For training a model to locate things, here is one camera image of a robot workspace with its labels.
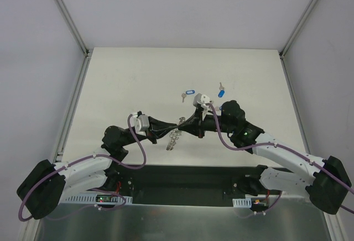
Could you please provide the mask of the metal key ring disc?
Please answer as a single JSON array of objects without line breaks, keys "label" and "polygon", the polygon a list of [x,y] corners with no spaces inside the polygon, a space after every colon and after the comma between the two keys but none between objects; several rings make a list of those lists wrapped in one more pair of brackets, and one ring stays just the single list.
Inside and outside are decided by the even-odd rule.
[{"label": "metal key ring disc", "polygon": [[[179,122],[178,122],[178,126],[183,124],[185,121],[186,121],[185,117],[180,117]],[[178,128],[171,131],[171,133],[169,134],[170,140],[166,146],[167,151],[171,151],[174,149],[174,146],[176,145],[176,142],[179,139],[179,137],[182,135],[182,133],[183,132],[181,130],[179,130]]]}]

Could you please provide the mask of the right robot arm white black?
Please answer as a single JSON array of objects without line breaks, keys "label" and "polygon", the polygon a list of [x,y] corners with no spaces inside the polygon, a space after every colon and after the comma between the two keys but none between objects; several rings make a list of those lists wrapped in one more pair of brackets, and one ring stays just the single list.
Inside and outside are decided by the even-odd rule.
[{"label": "right robot arm white black", "polygon": [[195,113],[178,129],[199,138],[207,131],[216,132],[226,148],[246,151],[286,169],[282,172],[265,167],[260,175],[251,177],[249,188],[254,193],[260,194],[267,189],[301,196],[328,214],[336,214],[347,194],[353,193],[349,176],[338,158],[323,159],[282,144],[248,122],[235,100],[225,102],[220,115],[210,103],[197,104]]}]

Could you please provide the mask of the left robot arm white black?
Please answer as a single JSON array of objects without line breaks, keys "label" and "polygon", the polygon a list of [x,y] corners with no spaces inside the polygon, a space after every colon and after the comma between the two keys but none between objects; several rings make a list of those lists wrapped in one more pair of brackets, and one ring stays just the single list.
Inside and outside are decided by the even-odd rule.
[{"label": "left robot arm white black", "polygon": [[[149,140],[156,144],[178,126],[156,120],[145,114],[131,114],[126,129],[109,126],[102,138],[102,145],[92,153],[81,158],[51,163],[45,159],[38,162],[17,189],[21,199],[18,218],[22,222],[30,219],[42,219],[49,215],[59,203],[70,194],[86,190],[113,190],[117,178],[110,171],[114,166],[138,170],[147,163],[147,153],[141,142]],[[136,143],[143,155],[140,165],[124,164],[128,154],[125,146]]]}]

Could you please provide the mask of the key with blue framed tag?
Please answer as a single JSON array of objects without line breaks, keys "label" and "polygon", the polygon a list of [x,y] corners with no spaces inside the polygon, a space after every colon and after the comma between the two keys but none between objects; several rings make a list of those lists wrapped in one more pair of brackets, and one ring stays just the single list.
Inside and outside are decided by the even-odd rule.
[{"label": "key with blue framed tag", "polygon": [[187,91],[183,92],[183,93],[181,94],[182,102],[185,101],[185,99],[186,99],[186,97],[187,97],[188,95],[194,95],[194,94],[195,94],[195,90],[187,90]]}]

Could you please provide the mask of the key with solid blue tag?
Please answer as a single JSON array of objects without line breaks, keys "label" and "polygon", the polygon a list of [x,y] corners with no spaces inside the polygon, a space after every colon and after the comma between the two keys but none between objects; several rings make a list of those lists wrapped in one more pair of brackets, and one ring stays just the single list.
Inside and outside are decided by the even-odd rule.
[{"label": "key with solid blue tag", "polygon": [[224,86],[222,85],[222,83],[220,82],[219,83],[219,93],[218,93],[218,98],[222,98],[225,94],[225,88]]}]

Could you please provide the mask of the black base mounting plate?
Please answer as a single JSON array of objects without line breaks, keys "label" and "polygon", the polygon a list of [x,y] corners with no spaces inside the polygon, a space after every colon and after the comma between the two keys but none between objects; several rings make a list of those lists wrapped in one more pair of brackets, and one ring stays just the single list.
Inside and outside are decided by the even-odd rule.
[{"label": "black base mounting plate", "polygon": [[99,188],[131,197],[139,205],[231,207],[246,195],[277,194],[259,179],[265,166],[212,167],[146,165],[132,170],[114,165]]}]

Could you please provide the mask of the left aluminium frame post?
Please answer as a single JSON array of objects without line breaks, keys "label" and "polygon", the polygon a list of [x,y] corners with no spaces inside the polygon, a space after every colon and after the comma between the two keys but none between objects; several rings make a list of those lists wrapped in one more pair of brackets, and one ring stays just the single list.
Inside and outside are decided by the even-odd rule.
[{"label": "left aluminium frame post", "polygon": [[78,45],[80,51],[83,53],[85,57],[90,56],[90,49],[87,47],[84,42],[64,0],[54,0],[65,24],[67,25],[72,37],[74,38],[76,44]]}]

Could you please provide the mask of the aluminium frame post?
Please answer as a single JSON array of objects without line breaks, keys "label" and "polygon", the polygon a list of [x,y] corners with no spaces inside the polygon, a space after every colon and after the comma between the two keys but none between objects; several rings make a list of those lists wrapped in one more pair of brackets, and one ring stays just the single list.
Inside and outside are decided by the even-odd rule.
[{"label": "aluminium frame post", "polygon": [[304,11],[302,12],[299,20],[296,23],[294,29],[290,33],[289,38],[286,40],[284,46],[279,51],[279,57],[281,60],[283,60],[285,58],[286,54],[288,53],[288,51],[290,50],[290,48],[294,44],[294,42],[297,39],[297,37],[299,36],[299,34],[301,33],[303,27],[305,27],[306,22],[308,21],[308,19],[312,15],[313,11],[315,10],[315,8],[319,4],[319,2],[320,2],[320,0],[310,0],[309,3],[306,5]]},{"label": "aluminium frame post", "polygon": [[76,44],[78,45],[80,51],[83,53],[85,57],[90,56],[90,49],[87,47],[84,42],[64,0],[54,0],[65,24],[67,25],[72,37],[74,38]]}]

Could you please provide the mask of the right aluminium frame post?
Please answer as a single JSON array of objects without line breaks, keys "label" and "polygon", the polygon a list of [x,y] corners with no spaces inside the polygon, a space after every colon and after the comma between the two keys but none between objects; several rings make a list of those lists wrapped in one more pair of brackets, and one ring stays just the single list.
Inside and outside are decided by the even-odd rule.
[{"label": "right aluminium frame post", "polygon": [[308,19],[312,15],[313,11],[315,10],[315,8],[319,4],[319,2],[320,2],[320,0],[310,0],[309,3],[306,5],[304,11],[302,12],[299,20],[296,23],[294,29],[290,33],[289,38],[286,40],[284,46],[279,51],[279,57],[281,60],[283,60],[285,58],[286,54],[288,53],[288,51],[290,50],[290,48],[294,44],[294,42],[297,39],[297,37],[299,36],[299,34],[301,33],[303,27],[305,27],[306,22],[308,21]]}]

